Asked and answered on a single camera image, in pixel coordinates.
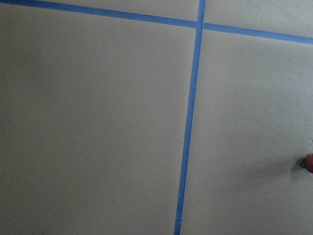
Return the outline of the red strawberry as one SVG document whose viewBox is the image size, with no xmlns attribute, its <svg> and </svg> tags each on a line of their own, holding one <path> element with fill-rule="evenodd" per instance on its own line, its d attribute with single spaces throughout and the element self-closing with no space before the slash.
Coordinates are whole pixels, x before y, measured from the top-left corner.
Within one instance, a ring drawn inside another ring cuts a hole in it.
<svg viewBox="0 0 313 235">
<path fill-rule="evenodd" d="M 300 166 L 309 173 L 313 173 L 313 153 L 306 155 L 301 161 Z"/>
</svg>

